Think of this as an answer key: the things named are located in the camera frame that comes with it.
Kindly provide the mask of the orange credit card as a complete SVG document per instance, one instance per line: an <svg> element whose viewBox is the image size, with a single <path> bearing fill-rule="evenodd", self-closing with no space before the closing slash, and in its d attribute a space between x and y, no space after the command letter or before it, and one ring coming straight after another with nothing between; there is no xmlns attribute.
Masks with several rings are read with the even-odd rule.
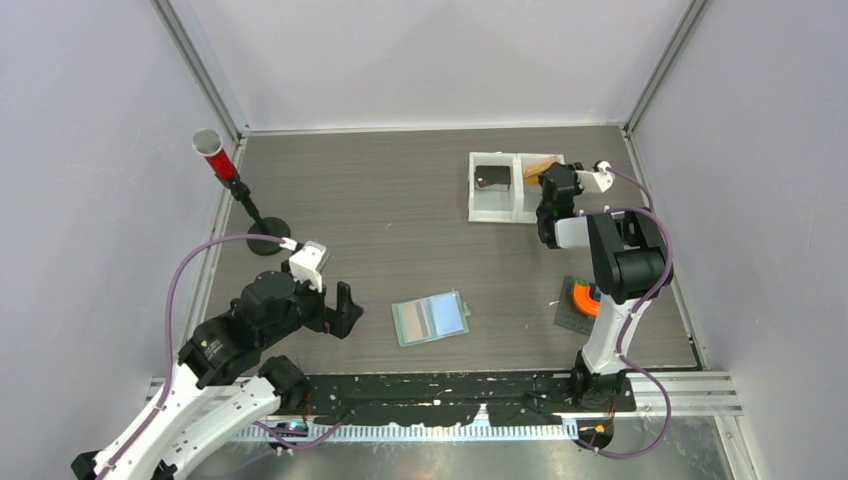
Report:
<svg viewBox="0 0 848 480"><path fill-rule="evenodd" d="M559 162L558 155L520 155L522 172L525 170L536 170L545 172L552 165Z"/></svg>

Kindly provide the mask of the green card holder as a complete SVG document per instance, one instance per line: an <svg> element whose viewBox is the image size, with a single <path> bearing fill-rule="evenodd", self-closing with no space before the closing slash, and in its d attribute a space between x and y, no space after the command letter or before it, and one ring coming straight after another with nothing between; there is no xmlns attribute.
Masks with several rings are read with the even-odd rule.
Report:
<svg viewBox="0 0 848 480"><path fill-rule="evenodd" d="M395 303L391 311L401 348L469 332L471 311L456 290Z"/></svg>

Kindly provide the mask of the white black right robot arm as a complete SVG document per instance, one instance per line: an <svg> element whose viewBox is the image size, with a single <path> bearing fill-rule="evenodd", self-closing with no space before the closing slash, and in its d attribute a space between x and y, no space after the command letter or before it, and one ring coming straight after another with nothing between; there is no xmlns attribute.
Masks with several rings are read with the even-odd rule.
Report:
<svg viewBox="0 0 848 480"><path fill-rule="evenodd" d="M621 391L627 357L641 317L673 277L673 246L650 206L581 213L575 199L603 193L616 177L606 162L584 170L554 163L538 177L536 225L550 249L586 247L591 254L599 311L589 339L570 371L569 392L584 410L596 410Z"/></svg>

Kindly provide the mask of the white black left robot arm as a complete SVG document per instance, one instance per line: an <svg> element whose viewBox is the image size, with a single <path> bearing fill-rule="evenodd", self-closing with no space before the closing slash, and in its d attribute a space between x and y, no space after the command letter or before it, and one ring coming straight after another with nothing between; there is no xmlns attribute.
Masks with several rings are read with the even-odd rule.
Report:
<svg viewBox="0 0 848 480"><path fill-rule="evenodd" d="M185 479L236 433L266 415L307 404L305 374L285 356L261 358L300 328L350 334L364 310L349 284L337 304L326 291L287 271L266 271L243 288L227 312L198 325L180 348L171 382L118 439L72 462L78 479Z"/></svg>

